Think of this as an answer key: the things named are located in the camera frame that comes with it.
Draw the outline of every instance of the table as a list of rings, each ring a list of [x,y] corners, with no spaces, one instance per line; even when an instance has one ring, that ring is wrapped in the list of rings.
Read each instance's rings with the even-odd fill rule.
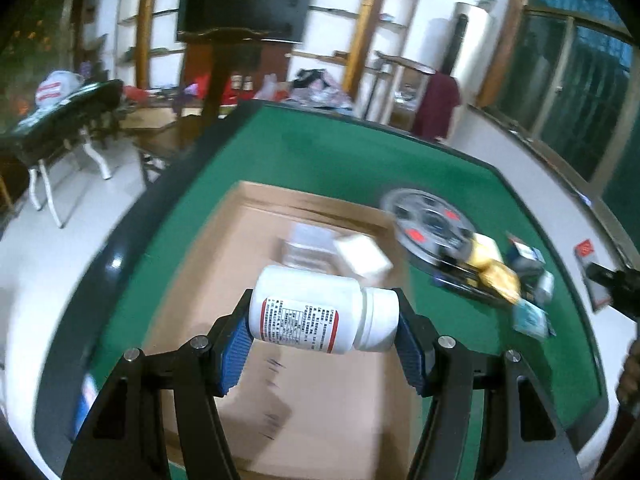
[[[62,227],[62,222],[53,202],[47,159],[57,150],[69,149],[71,142],[79,137],[86,154],[100,167],[102,177],[110,178],[111,170],[95,151],[89,128],[102,120],[103,113],[112,112],[120,105],[121,94],[119,79],[90,83],[53,106],[39,108],[10,130],[0,133],[0,148],[10,150],[29,169],[29,198],[37,210],[42,209],[35,192],[38,172],[42,175],[47,205],[58,227]]]
[[[437,288],[417,267],[410,268],[414,307],[470,349],[519,350],[576,451],[603,420],[606,385],[584,307],[544,231],[495,168],[385,126],[252,101],[210,126],[149,187],[79,283],[44,366],[34,420],[38,448],[53,471],[62,471],[70,448],[67,428],[82,372],[90,370],[101,384],[125,349],[142,344],[191,241],[238,180],[366,205],[411,183],[451,202],[503,252],[505,232],[539,248],[556,277],[548,306],[556,338],[540,343],[514,332],[506,312]],[[476,394],[460,479],[473,478],[478,456],[483,402]]]

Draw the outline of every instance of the silver screw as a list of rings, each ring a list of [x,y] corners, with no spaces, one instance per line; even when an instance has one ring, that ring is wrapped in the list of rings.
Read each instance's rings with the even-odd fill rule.
[[[456,340],[450,335],[441,335],[438,338],[438,344],[443,348],[453,348],[456,345]]]
[[[520,362],[520,352],[517,350],[507,350],[504,354],[512,363]]]
[[[138,350],[137,348],[129,348],[129,350],[124,352],[122,356],[127,361],[132,362],[132,361],[135,361],[138,357],[140,357],[140,350]]]
[[[190,341],[191,347],[195,348],[196,350],[201,350],[208,344],[209,344],[209,340],[205,335],[197,335],[196,337],[192,338]]]

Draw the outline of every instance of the window frame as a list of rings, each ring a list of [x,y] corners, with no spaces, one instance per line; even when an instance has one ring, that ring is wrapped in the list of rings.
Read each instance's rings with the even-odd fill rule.
[[[536,115],[534,125],[530,130],[524,129],[517,121],[507,117],[496,107],[500,89],[509,73],[515,53],[518,31],[526,14],[561,18],[566,22],[558,62],[554,68],[554,74],[549,82],[543,103]],[[607,143],[603,157],[588,181],[583,179],[564,158],[540,139],[542,128],[548,119],[554,100],[562,90],[562,82],[564,81],[564,74],[566,73],[571,47],[578,26],[602,32],[629,43],[633,47],[629,84],[616,126]],[[495,118],[507,131],[515,134],[528,148],[536,153],[539,159],[546,163],[548,169],[557,173],[561,180],[574,191],[574,195],[590,209],[596,220],[601,224],[603,231],[611,238],[610,241],[622,263],[633,264],[636,267],[640,266],[638,249],[622,227],[622,224],[602,199],[608,183],[614,176],[617,164],[622,159],[624,148],[631,137],[634,123],[636,119],[640,120],[640,48],[638,42],[634,40],[625,27],[609,23],[606,20],[592,18],[582,12],[546,6],[530,6],[529,0],[509,0],[504,23],[500,31],[500,39],[481,90],[476,97],[476,107]]]

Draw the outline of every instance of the bottle label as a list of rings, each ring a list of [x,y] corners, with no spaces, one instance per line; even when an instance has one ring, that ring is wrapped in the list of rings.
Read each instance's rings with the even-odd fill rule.
[[[266,298],[260,314],[260,338],[269,343],[331,353],[338,312],[324,305]]]

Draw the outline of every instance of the blue gripper pad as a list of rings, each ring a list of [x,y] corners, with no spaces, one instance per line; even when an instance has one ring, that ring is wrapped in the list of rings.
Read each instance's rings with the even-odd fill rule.
[[[424,374],[425,356],[409,330],[409,324],[402,313],[398,319],[395,345],[402,371],[404,371],[404,378],[409,386],[413,386],[418,395],[422,396],[428,386]]]
[[[223,395],[228,394],[229,390],[238,384],[253,342],[254,337],[249,332],[249,320],[247,316],[241,317],[228,336],[228,343],[222,352],[219,387]]]

